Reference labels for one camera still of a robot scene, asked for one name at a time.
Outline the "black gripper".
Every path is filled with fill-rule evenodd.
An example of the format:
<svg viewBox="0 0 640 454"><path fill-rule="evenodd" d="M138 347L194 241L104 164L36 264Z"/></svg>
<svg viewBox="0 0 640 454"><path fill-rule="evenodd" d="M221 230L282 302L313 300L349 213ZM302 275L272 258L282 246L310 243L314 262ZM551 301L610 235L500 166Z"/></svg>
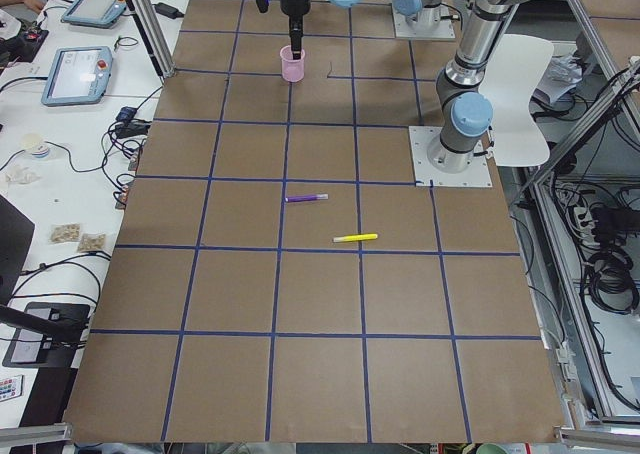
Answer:
<svg viewBox="0 0 640 454"><path fill-rule="evenodd" d="M302 58L303 18L310 10L311 0L280 0L281 11L290 18L290 49L293 60Z"/></svg>

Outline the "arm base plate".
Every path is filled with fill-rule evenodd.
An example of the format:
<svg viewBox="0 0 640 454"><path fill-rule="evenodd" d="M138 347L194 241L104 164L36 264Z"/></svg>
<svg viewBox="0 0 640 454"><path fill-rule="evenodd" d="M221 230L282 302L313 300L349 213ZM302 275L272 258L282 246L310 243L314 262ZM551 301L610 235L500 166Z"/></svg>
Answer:
<svg viewBox="0 0 640 454"><path fill-rule="evenodd" d="M405 15L393 9L395 37L408 40L454 41L456 38L448 7L423 8Z"/></svg>
<svg viewBox="0 0 640 454"><path fill-rule="evenodd" d="M439 126L410 126L409 143L414 184L418 187L491 188L493 186L482 142L474 150L456 154L440 143Z"/></svg>

